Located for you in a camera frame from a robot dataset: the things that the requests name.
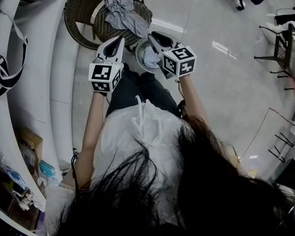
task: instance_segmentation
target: forearm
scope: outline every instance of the forearm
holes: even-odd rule
[[[201,117],[208,124],[207,113],[193,86],[189,75],[179,78],[183,97],[186,103],[186,110],[189,116]]]
[[[94,151],[103,127],[104,96],[94,93],[89,108],[88,120],[84,132],[82,150],[74,163],[79,188],[90,182],[94,168]],[[62,183],[74,187],[72,169],[63,178]]]

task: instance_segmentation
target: person's left arm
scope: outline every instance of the person's left arm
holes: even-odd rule
[[[74,163],[74,169],[76,172],[79,188],[82,188],[88,182],[90,182],[94,171],[94,151],[104,124],[103,108],[104,96],[100,93],[94,92],[88,113],[87,124],[85,127],[82,151],[80,152],[78,159]],[[62,183],[72,187],[75,186],[72,176],[72,169],[70,169],[70,171],[65,175]]]

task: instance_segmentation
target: chair backrest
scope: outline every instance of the chair backrest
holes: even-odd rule
[[[99,45],[84,38],[76,22],[93,26],[90,21],[92,14],[102,1],[103,0],[68,0],[64,10],[64,22],[72,38],[80,45],[92,50],[97,50]]]

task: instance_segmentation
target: shirt drawstring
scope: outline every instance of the shirt drawstring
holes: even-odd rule
[[[153,141],[148,141],[144,136],[144,130],[143,130],[144,115],[143,115],[142,102],[141,102],[141,99],[138,95],[136,96],[136,99],[138,101],[138,107],[139,107],[139,123],[137,123],[136,118],[131,118],[131,121],[137,127],[141,141],[145,145],[156,146],[156,145],[160,144],[160,142],[161,142],[161,138],[162,138],[161,135],[162,135],[162,129],[163,129],[162,122],[161,122],[158,114],[156,113],[155,109],[152,109],[154,112],[155,120],[157,120],[157,122],[158,122],[158,135],[155,137],[155,139]]]

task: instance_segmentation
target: white cube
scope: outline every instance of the white cube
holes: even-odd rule
[[[88,80],[95,92],[113,92],[119,80],[123,64],[90,64]]]
[[[163,52],[163,68],[177,77],[194,72],[197,56],[189,46]]]

